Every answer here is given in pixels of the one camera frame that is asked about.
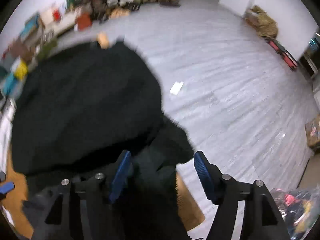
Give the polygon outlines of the black knit sweater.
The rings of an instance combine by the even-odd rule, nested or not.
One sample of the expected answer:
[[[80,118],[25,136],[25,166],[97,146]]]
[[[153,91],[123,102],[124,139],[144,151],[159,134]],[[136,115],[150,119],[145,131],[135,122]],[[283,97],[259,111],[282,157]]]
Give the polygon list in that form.
[[[160,85],[124,42],[68,48],[31,72],[17,102],[14,170],[26,177],[33,226],[64,179],[86,181],[124,150],[131,169],[112,204],[118,239],[188,239],[178,215],[176,166],[193,157],[186,132],[162,109]]]

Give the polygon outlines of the clear bag of clothes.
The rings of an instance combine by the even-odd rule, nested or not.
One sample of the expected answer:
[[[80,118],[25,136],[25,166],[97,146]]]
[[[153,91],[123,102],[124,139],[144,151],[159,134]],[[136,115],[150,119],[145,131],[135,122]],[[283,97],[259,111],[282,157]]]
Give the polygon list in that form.
[[[305,239],[319,219],[319,186],[284,191],[276,188],[271,195],[286,224],[291,239]]]

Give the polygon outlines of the white paper on floor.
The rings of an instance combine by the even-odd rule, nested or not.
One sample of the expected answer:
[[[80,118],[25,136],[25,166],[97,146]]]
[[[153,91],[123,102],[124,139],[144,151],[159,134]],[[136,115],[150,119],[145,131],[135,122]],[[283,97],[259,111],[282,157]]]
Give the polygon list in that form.
[[[181,81],[181,82],[175,82],[173,85],[172,85],[172,87],[171,87],[171,89],[170,89],[170,94],[172,94],[172,95],[177,95],[180,91],[181,91],[181,89],[182,89],[182,87],[183,87],[183,84],[184,84],[184,82],[183,81]]]

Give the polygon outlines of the teal storage box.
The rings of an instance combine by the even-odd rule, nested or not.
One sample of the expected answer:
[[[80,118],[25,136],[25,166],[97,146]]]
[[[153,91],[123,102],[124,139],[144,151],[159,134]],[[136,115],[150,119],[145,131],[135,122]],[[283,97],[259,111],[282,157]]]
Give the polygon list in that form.
[[[21,81],[12,73],[9,73],[1,81],[1,94],[4,97],[10,96],[16,89],[18,85],[21,84]]]

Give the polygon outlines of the yellow shopping bag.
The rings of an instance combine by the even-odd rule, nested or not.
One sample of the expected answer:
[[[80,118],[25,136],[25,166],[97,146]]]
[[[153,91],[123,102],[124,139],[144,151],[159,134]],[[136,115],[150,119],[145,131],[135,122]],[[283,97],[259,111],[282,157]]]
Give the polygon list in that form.
[[[18,80],[23,80],[28,74],[28,67],[24,61],[18,63],[16,70],[14,71],[14,76]]]

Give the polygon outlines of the cardboard box at right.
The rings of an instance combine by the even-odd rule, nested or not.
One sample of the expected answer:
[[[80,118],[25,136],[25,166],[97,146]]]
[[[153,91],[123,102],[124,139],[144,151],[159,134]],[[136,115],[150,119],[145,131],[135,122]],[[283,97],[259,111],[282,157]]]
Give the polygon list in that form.
[[[317,115],[311,122],[305,124],[306,141],[307,145],[314,152],[319,151],[320,142],[320,120]]]

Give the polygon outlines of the red case on floor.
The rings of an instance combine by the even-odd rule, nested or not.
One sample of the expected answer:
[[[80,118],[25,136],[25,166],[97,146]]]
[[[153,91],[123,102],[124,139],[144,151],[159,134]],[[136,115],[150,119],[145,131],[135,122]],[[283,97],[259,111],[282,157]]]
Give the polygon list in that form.
[[[298,63],[295,58],[274,38],[266,37],[265,41],[276,51],[292,71],[296,71]]]

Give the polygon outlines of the orange paper bag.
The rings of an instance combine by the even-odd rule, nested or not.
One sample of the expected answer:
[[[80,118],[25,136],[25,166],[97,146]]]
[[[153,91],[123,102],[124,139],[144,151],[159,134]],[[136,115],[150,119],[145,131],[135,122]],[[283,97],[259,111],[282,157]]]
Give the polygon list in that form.
[[[78,31],[83,31],[92,26],[91,16],[88,13],[84,13],[76,18],[76,25]]]

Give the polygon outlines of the white low shelf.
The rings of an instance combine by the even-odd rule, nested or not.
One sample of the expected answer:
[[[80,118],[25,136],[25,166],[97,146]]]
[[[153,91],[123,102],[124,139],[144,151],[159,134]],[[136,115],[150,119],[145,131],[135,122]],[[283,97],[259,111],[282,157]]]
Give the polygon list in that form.
[[[62,12],[61,8],[55,4],[40,11],[39,16],[44,32],[52,31],[55,36],[60,36],[75,26],[75,13],[73,11]]]

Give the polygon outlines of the tan bundle by wall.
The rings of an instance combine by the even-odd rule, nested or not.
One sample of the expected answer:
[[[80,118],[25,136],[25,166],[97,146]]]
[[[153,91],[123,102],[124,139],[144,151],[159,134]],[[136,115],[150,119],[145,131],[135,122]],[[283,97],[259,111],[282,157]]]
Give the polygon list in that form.
[[[253,7],[246,10],[245,20],[260,37],[277,38],[277,22],[258,5],[253,5]]]

